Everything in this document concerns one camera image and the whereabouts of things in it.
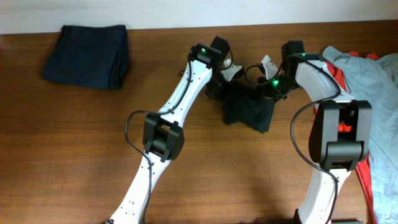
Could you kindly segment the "dark green t-shirt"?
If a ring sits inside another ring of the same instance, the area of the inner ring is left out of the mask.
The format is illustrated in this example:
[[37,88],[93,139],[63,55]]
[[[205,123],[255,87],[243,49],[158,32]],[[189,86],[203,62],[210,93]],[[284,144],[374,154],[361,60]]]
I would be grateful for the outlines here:
[[268,132],[274,100],[260,99],[255,89],[239,81],[208,83],[205,94],[221,103],[226,124],[240,122],[262,134]]

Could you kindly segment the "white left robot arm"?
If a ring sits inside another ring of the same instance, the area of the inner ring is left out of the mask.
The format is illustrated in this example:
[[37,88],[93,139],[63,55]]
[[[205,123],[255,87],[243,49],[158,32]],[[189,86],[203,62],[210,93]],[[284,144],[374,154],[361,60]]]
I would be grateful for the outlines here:
[[132,184],[108,223],[144,223],[151,193],[185,143],[183,124],[205,85],[223,80],[221,66],[231,47],[216,36],[210,45],[196,44],[187,55],[187,66],[176,89],[158,112],[145,112],[141,164]]

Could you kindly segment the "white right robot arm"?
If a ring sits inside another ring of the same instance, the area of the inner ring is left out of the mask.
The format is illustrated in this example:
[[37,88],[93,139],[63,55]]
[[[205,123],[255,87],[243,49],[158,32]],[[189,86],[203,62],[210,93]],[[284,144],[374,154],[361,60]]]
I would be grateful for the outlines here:
[[366,100],[356,100],[335,80],[320,54],[307,53],[301,40],[290,40],[281,47],[282,63],[276,67],[265,56],[261,62],[264,77],[258,78],[256,90],[261,98],[279,101],[302,88],[311,103],[300,108],[290,123],[290,137],[295,142],[294,126],[298,116],[315,107],[315,119],[308,140],[309,157],[300,157],[313,168],[307,194],[295,210],[293,223],[331,223],[342,185],[365,160],[369,149],[372,107]]

